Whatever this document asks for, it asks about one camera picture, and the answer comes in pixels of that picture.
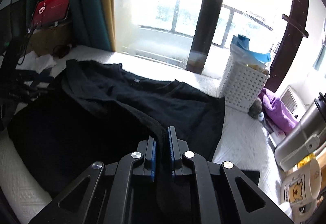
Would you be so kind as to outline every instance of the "white bedsheet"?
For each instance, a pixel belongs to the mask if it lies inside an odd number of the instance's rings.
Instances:
[[[219,81],[204,75],[141,58],[106,52],[86,46],[74,48],[63,59],[56,59],[51,75],[57,76],[68,59],[97,60],[122,63],[123,69],[137,75],[162,81],[183,81],[211,96],[217,96]],[[232,161],[240,169],[259,170],[259,187],[272,201],[279,204],[279,189],[283,174],[279,172],[273,152],[267,144],[264,127],[245,113],[226,107],[222,138],[213,162]],[[6,131],[0,136],[0,186],[17,218],[27,224],[51,198],[31,176],[20,159]]]

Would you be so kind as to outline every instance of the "window latch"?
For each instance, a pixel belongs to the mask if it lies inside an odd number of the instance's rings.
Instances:
[[[290,25],[294,26],[296,29],[300,31],[303,37],[308,37],[308,32],[294,19],[288,17],[286,14],[282,14],[282,19],[287,21]]]

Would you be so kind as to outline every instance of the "black t-shirt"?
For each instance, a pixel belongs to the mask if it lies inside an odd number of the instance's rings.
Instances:
[[[66,64],[54,82],[56,92],[28,105],[8,128],[22,160],[47,191],[60,191],[96,160],[118,161],[149,135],[163,146],[169,126],[190,150],[212,160],[222,135],[224,98],[177,80],[146,79],[121,64]],[[33,164],[37,159],[41,164]],[[73,172],[62,163],[74,166]],[[48,184],[44,173],[62,184]]]

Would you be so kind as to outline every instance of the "wall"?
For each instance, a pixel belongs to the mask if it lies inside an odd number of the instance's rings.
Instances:
[[[313,68],[322,47],[322,27],[326,18],[326,8],[321,0],[309,0],[306,24],[308,38],[303,38],[296,57],[276,91],[278,96],[288,85],[292,86],[304,104],[311,104],[319,92],[326,92],[326,79]]]

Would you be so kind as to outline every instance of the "purple towel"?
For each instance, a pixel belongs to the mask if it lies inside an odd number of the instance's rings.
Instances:
[[[298,121],[285,107],[281,99],[266,88],[261,90],[258,97],[261,99],[264,112],[270,119],[285,133],[290,133],[297,125]]]

